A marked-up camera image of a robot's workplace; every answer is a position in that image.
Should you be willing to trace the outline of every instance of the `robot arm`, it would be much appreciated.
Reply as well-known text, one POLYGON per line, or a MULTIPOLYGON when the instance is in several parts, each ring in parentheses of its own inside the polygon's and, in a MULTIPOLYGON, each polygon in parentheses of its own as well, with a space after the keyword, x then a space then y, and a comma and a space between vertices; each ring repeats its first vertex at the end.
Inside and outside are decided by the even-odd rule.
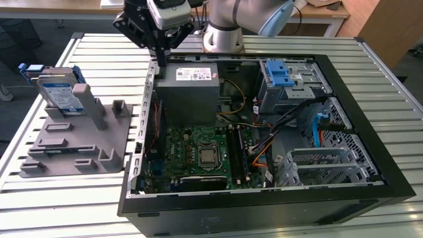
POLYGON ((203 0, 125 0, 124 11, 113 26, 140 47, 156 56, 158 66, 165 66, 170 53, 193 29, 191 8, 203 5, 203 0), (177 30, 168 35, 168 30, 177 30))
MULTIPOLYGON (((125 0, 124 12, 113 25, 165 66, 165 56, 193 30, 191 8, 203 0, 125 0)), ((209 25, 204 49, 209 52, 237 52, 243 49, 241 29, 272 37, 283 29, 293 10, 292 0, 211 0, 209 25)))

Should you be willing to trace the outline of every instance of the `motherboard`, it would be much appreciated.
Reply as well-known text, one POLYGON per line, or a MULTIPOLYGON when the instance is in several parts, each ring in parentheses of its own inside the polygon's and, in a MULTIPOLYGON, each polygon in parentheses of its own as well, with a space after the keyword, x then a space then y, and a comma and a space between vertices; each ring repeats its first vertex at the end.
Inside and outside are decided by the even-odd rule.
POLYGON ((249 127, 170 127, 164 159, 149 163, 153 192, 261 187, 259 170, 248 168, 249 127))

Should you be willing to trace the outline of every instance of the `blue drive bay latch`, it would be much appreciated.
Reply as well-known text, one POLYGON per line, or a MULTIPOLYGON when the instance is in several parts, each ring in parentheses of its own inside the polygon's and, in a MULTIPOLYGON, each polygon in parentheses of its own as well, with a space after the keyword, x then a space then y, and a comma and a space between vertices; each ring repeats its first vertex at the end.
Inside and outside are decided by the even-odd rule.
POLYGON ((267 60, 267 72, 269 74, 272 85, 275 87, 292 87, 295 82, 289 76, 289 69, 281 60, 267 60))

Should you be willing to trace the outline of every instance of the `sticker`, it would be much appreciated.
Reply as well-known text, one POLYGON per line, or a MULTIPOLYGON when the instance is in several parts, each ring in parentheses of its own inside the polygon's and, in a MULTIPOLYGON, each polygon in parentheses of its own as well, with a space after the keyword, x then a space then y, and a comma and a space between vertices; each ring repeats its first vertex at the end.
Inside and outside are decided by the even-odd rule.
POLYGON ((177 68, 176 70, 176 81, 211 80, 211 76, 211 68, 177 68))
POLYGON ((68 83, 44 83, 42 87, 50 100, 65 112, 80 112, 82 106, 78 99, 72 94, 72 87, 68 83))
POLYGON ((276 158, 275 158, 275 162, 276 162, 276 163, 280 163, 281 160, 283 160, 283 156, 277 155, 276 158))
POLYGON ((271 172, 269 172, 268 170, 265 171, 264 176, 265 176, 265 178, 268 179, 268 181, 272 182, 272 180, 273 180, 273 175, 271 174, 271 172))
POLYGON ((303 79, 303 77, 301 77, 301 75, 300 74, 292 74, 291 75, 291 79, 296 79, 296 80, 301 80, 303 79))
POLYGON ((259 106, 252 106, 252 112, 253 114, 259 114, 259 106))

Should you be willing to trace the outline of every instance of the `metal table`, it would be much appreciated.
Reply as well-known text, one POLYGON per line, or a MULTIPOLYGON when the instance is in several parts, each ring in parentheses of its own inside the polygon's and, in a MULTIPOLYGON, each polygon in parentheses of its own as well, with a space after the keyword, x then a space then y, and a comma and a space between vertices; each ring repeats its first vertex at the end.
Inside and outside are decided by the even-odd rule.
MULTIPOLYGON (((344 224, 212 234, 209 237, 421 237, 423 236, 423 107, 409 95, 365 43, 352 38, 244 37, 245 51, 325 54, 352 92, 389 153, 412 184, 416 197, 365 213, 344 224)), ((200 52, 191 36, 176 52, 200 52)), ((148 51, 120 34, 85 34, 70 39, 56 66, 77 64, 104 104, 124 99, 140 113, 148 51)), ((116 216, 122 173, 21 178, 18 166, 45 119, 38 96, 0 160, 1 238, 140 237, 116 216)), ((128 139, 134 138, 134 129, 128 139)), ((128 142, 130 152, 134 143, 128 142)))

